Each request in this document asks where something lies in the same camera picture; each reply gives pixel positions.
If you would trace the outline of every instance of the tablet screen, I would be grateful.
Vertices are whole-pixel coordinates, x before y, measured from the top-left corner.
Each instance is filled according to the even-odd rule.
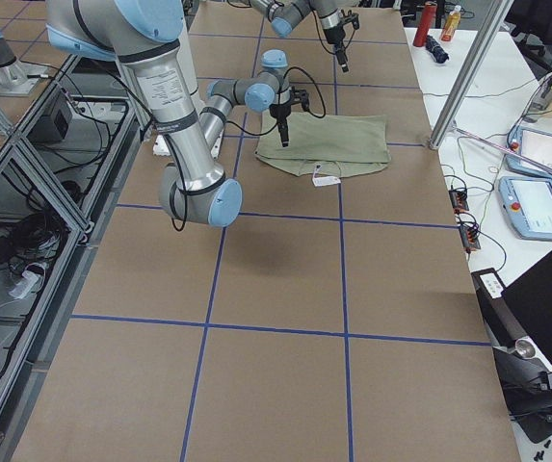
[[[544,181],[512,180],[528,226],[535,233],[552,234],[552,190]]]
[[[520,154],[528,159],[552,168],[552,136],[543,133],[522,130]],[[525,167],[540,171],[540,168],[523,163]]]

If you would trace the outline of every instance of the white label tag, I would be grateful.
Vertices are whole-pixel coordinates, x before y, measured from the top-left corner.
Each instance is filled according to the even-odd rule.
[[[165,109],[184,95],[181,79],[175,69],[150,77],[137,77],[150,109]]]
[[[496,275],[489,272],[481,275],[481,282],[486,286],[487,291],[492,298],[500,298],[503,293],[503,285],[496,278]]]
[[[338,185],[342,183],[337,176],[317,176],[320,169],[321,165],[318,164],[314,168],[314,173],[312,173],[312,183],[314,183],[314,186],[316,188],[320,188],[322,186]]]

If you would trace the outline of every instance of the green cloth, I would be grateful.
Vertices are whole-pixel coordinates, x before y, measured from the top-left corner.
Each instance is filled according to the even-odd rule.
[[[327,115],[316,118],[308,113],[288,117],[290,143],[282,147],[277,129],[260,138],[256,157],[293,175],[319,174],[339,178],[381,171],[391,161],[385,141],[385,115],[347,117]],[[275,121],[263,115],[263,128]]]

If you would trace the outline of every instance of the brown paper table surface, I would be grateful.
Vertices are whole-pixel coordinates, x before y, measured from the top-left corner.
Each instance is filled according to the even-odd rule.
[[[330,114],[388,115],[393,164],[316,189],[228,126],[242,214],[177,234],[157,202],[168,159],[143,146],[13,461],[518,460],[401,21],[359,12],[344,75],[311,18],[279,39],[201,2],[203,97],[280,48]]]

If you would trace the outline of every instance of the white desk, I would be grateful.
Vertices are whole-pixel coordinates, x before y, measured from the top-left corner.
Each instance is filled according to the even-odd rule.
[[[449,43],[441,42],[450,57],[446,64],[437,64],[425,48],[412,46],[415,29],[406,29],[406,33],[419,85],[424,92],[424,102],[428,118],[430,124],[434,124],[446,101],[446,96],[434,96],[426,93],[442,95],[451,90],[476,32],[457,31],[454,41]],[[431,30],[431,35],[437,39],[439,31]],[[515,47],[512,38],[508,33],[501,32],[492,44],[468,95],[501,93],[504,90],[518,87],[534,78],[530,68],[526,65]],[[481,137],[504,134],[519,118],[536,88],[537,82],[533,81],[519,90],[509,91],[501,96],[466,98],[456,116],[457,125],[459,128]],[[534,124],[534,127],[552,132],[552,119],[542,119]],[[455,174],[461,177],[469,188],[487,188],[488,184],[472,178],[464,172],[458,151],[457,137],[456,134],[449,135],[440,146],[439,155],[441,163],[451,166],[455,170]],[[506,137],[495,137],[492,140],[504,145]],[[495,169],[502,162],[501,153],[478,142],[465,140],[464,138],[460,142],[463,148],[466,170],[488,181],[494,181],[496,176]],[[452,173],[449,167],[443,167],[443,169],[445,174]],[[508,171],[506,167],[503,167],[498,177],[511,175],[518,176],[516,173]],[[451,178],[447,179],[447,184],[451,184]],[[455,180],[454,186],[460,186],[460,183]],[[470,212],[477,220],[481,220],[484,214],[486,201],[487,209],[486,218],[483,221],[483,231],[498,241],[507,251],[507,264],[501,270],[500,275],[504,282],[509,285],[521,273],[547,254],[552,249],[552,243],[519,239],[507,221],[496,191],[490,195],[479,190],[469,192],[468,203],[471,209]],[[482,249],[473,252],[470,257],[470,270],[482,270],[490,267],[499,268],[503,262],[502,250],[483,236],[480,238],[480,243]],[[542,444],[532,444],[516,423],[513,425],[513,431],[522,461],[529,462],[537,451],[542,449],[545,450],[543,460],[552,461],[552,445],[549,449],[545,449],[542,447]]]

